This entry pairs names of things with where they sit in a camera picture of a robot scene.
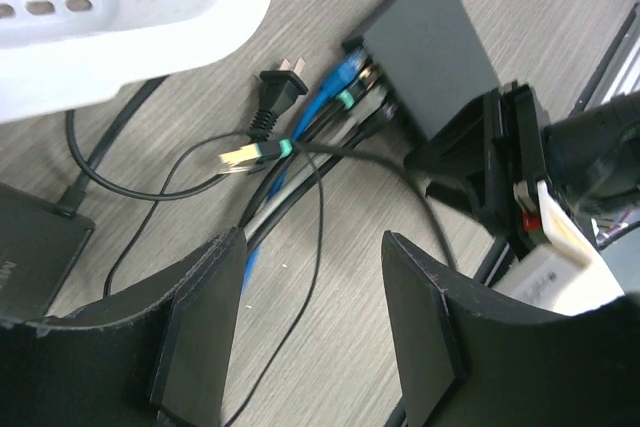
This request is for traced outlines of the white plastic mesh basket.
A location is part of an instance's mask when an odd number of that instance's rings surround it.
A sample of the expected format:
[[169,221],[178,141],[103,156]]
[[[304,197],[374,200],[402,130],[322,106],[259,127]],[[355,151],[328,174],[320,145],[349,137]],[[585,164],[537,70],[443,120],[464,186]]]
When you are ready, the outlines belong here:
[[1,118],[113,98],[213,64],[247,42],[271,0],[1,0]]

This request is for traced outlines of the black network switch box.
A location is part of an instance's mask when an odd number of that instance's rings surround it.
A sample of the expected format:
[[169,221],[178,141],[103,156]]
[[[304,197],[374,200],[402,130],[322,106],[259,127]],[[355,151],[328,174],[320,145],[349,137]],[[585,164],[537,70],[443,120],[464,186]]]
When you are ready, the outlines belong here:
[[498,75],[462,0],[383,0],[342,41],[381,68],[417,135],[430,140]]

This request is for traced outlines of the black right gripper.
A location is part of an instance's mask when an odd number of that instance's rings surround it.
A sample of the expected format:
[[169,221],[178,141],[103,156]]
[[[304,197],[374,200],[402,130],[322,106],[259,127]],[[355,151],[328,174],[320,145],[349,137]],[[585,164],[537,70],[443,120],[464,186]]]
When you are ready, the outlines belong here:
[[427,177],[427,195],[450,207],[498,207],[500,162],[491,143],[496,106],[494,145],[505,163],[506,238],[513,247],[535,247],[546,241],[537,183],[549,178],[542,139],[549,115],[530,85],[512,84],[476,97],[435,137],[411,151],[404,166]]

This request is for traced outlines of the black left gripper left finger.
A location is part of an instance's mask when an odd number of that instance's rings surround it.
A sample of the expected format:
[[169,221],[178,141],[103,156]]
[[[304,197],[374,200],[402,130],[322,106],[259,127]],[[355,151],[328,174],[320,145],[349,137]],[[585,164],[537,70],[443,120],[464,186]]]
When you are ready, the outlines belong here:
[[5,426],[217,426],[244,278],[239,228],[63,317],[1,321]]

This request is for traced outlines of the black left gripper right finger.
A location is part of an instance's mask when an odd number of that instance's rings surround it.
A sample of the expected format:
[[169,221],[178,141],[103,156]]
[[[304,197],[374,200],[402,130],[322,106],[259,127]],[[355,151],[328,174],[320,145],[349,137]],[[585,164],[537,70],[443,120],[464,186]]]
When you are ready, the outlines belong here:
[[500,294],[386,232],[382,272],[411,426],[635,426],[639,298],[569,317]]

